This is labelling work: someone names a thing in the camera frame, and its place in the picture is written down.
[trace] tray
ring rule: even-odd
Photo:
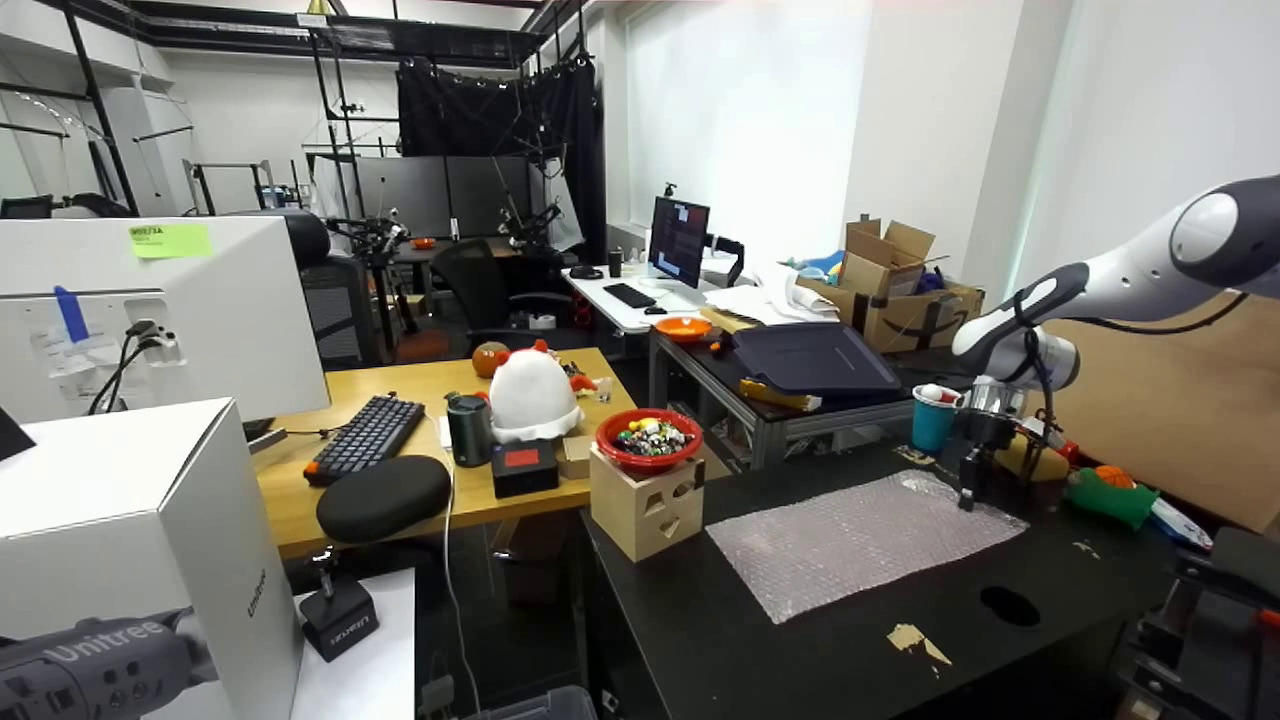
[[[779,391],[899,397],[896,370],[844,323],[736,330],[736,358]]]

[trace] cup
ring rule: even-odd
[[[944,383],[912,387],[912,449],[924,457],[939,457],[950,438],[956,425],[956,391]]]

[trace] brown cardboard box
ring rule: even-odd
[[[983,305],[983,291],[971,283],[949,283],[919,296],[887,296],[866,300],[862,321],[850,323],[862,330],[862,340],[885,351],[929,351],[949,349],[963,321],[971,321]]]
[[[1280,300],[1261,296],[1188,336],[1056,323],[1081,349],[1081,378],[1056,391],[1056,418],[1083,451],[1280,541],[1275,328]]]
[[[908,296],[924,270],[930,231],[891,220],[881,236],[881,220],[859,216],[844,222],[844,252],[885,269],[885,291]]]

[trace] white hard hat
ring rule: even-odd
[[[578,425],[569,370],[555,357],[523,349],[488,383],[497,438],[555,438]]]

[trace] wire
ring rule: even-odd
[[[474,684],[474,668],[472,668],[472,653],[467,653],[467,632],[462,632],[462,609],[456,604],[456,587],[450,587],[450,563],[447,563],[447,521],[456,512],[456,486],[447,486],[447,512],[444,512],[444,592],[447,592],[447,604],[450,604],[450,629],[456,629],[456,653],[462,661],[462,673],[467,673],[467,688],[472,688],[472,717],[480,717],[480,684]]]
[[[1233,316],[1245,300],[1247,300],[1247,291],[1233,296],[1219,312],[1211,312],[1211,316],[1203,316],[1194,323],[1181,323],[1181,328],[1141,328],[1141,323],[1114,323],[1114,321],[1100,321],[1100,316],[1088,316],[1083,323],[1111,328],[1111,330],[1131,330],[1131,336],[1182,336],[1182,330],[1194,330],[1194,328],[1208,328],[1208,323]]]
[[[106,391],[113,391],[106,412],[115,409],[127,362],[149,349],[149,342],[141,340],[141,349],[127,351],[130,340],[136,340],[136,336],[125,336],[125,340],[119,340],[119,362],[115,362],[113,376],[97,387],[97,397],[87,400],[83,414],[97,414],[101,405],[106,400]]]

